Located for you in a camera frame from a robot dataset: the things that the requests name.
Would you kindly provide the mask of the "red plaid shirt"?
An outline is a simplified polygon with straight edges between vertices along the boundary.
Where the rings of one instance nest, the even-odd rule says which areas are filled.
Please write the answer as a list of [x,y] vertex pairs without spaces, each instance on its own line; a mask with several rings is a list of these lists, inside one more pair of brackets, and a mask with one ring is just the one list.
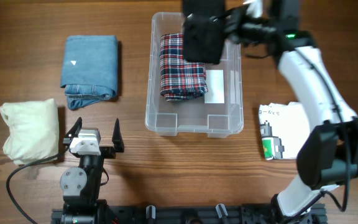
[[183,56],[183,34],[160,38],[160,95],[166,101],[185,101],[208,92],[204,63],[188,62]]

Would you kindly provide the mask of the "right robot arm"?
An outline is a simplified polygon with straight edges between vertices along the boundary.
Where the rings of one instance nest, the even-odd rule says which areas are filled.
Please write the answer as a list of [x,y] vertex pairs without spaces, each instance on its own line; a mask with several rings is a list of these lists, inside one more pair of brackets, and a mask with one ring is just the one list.
[[267,54],[302,104],[310,135],[296,157],[297,175],[273,196],[262,219],[267,223],[318,222],[313,205],[344,187],[344,212],[350,182],[358,178],[358,116],[334,85],[313,36],[299,28],[298,1],[272,1],[262,17],[255,1],[224,13],[226,37],[244,45],[265,44]]

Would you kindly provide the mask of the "white printed t-shirt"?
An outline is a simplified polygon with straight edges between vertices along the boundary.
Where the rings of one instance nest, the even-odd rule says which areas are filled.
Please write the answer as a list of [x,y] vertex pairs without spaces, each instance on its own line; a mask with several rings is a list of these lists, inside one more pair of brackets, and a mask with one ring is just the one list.
[[265,159],[296,159],[310,133],[302,104],[260,105],[258,116]]

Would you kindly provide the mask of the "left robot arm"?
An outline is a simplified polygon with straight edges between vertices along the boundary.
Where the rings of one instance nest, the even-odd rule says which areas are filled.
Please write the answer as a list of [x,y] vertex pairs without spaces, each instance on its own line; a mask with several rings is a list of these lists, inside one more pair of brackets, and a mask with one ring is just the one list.
[[79,158],[79,165],[66,170],[60,178],[63,191],[63,208],[54,210],[52,223],[118,223],[118,217],[109,208],[105,199],[99,198],[100,187],[106,185],[102,175],[106,159],[115,159],[124,152],[119,120],[114,124],[112,146],[101,146],[101,135],[97,128],[82,127],[78,118],[63,138],[63,145]]

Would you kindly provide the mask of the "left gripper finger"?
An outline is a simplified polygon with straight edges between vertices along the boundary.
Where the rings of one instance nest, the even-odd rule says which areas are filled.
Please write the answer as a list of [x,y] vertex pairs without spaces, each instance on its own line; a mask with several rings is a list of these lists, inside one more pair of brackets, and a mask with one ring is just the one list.
[[77,137],[78,133],[80,132],[82,127],[82,118],[79,117],[75,124],[71,127],[71,129],[66,133],[65,139],[71,139]]
[[121,134],[119,119],[117,118],[114,123],[114,131],[112,135],[112,143],[114,152],[123,153],[124,152],[124,141]]

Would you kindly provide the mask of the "black garment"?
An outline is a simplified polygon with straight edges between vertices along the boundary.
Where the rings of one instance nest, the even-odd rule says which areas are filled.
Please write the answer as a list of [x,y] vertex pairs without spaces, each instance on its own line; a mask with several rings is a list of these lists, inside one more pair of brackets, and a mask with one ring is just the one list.
[[220,62],[224,47],[224,0],[183,0],[183,57],[189,62]]

